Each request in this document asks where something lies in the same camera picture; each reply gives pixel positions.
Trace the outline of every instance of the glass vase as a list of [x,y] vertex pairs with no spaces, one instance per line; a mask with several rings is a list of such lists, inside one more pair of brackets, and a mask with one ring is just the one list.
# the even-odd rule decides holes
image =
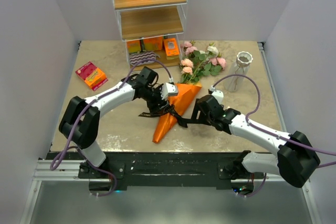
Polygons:
[[[248,52],[239,52],[237,54],[237,59],[231,66],[229,74],[243,74],[246,75],[250,67],[253,57]],[[233,76],[229,77],[224,81],[225,89],[229,92],[236,92],[240,89],[243,84],[244,77]]]

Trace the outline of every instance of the wooden shelf board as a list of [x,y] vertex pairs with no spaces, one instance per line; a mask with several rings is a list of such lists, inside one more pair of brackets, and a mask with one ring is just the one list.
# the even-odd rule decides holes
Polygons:
[[[162,62],[163,64],[165,64],[166,67],[178,66],[180,64],[180,58],[179,57],[177,57],[176,59],[168,60],[165,50],[155,51],[155,53],[160,56],[160,58],[158,58],[158,60],[160,62]],[[149,67],[150,69],[162,68],[162,66],[159,63],[154,62],[154,63],[151,63],[151,64],[144,64],[144,65],[137,66],[134,69],[134,72],[141,71],[141,69],[143,69],[143,67],[145,67],[145,66]]]
[[140,8],[159,5],[185,4],[187,0],[114,0],[114,9]]
[[176,6],[131,10],[121,13],[121,37],[124,40],[183,32]]

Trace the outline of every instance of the marble tabletop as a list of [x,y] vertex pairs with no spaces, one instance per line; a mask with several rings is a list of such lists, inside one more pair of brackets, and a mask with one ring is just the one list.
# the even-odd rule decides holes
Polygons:
[[[210,41],[197,41],[195,46],[204,50]],[[268,127],[280,130],[280,121],[274,103],[270,84],[266,75],[262,57],[255,41],[214,41],[216,47],[223,53],[227,61],[227,68],[219,76],[203,77],[202,89],[196,96],[200,98],[207,94],[207,89],[218,79],[227,75],[228,70],[240,51],[252,54],[253,62],[248,76],[256,81],[261,92],[261,105],[257,113],[250,118]],[[104,71],[108,82],[97,91],[92,91],[75,74],[75,70],[92,61]],[[121,41],[82,41],[78,51],[67,94],[62,106],[60,119],[65,112],[69,100],[74,96],[90,97],[115,86],[129,71],[126,61],[125,45]],[[159,74],[159,83],[168,81],[163,69],[155,70]],[[175,82],[180,79],[179,67],[170,67]],[[244,80],[243,86],[235,93],[227,92],[224,83],[217,86],[224,92],[224,105],[230,106],[243,114],[252,111],[257,103],[255,87]],[[193,104],[184,114],[189,118]],[[127,105],[121,105],[107,113],[99,123],[97,141],[103,151],[110,152],[241,152],[251,150],[265,151],[260,146],[240,137],[216,131],[207,125],[190,125],[187,129],[177,124],[167,133],[159,144],[152,142],[153,133],[158,118],[141,118],[138,115],[146,112],[146,103],[136,99]],[[61,151],[66,139],[58,131],[55,134],[51,151]]]

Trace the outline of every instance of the orange paper bag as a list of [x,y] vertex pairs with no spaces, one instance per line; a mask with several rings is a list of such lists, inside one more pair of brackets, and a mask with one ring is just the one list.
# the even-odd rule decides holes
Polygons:
[[[178,88],[178,95],[169,97],[169,103],[175,105],[175,111],[182,116],[190,104],[193,102],[195,96],[201,90],[201,84],[176,84]],[[166,135],[166,133],[175,125],[177,119],[169,113],[160,117],[158,125],[156,126],[153,142],[158,143]]]

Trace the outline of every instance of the bouquet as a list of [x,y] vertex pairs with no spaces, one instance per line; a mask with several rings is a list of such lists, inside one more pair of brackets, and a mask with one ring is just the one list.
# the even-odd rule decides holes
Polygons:
[[[197,50],[195,41],[184,43],[184,57],[181,60],[181,82],[177,84],[178,95],[169,97],[169,103],[174,105],[175,111],[183,115],[195,96],[202,88],[200,79],[203,76],[217,76],[226,67],[226,61],[218,52],[215,43],[210,43],[205,51]],[[160,117],[154,132],[153,142],[159,143],[165,134],[175,125],[177,119],[171,114]]]

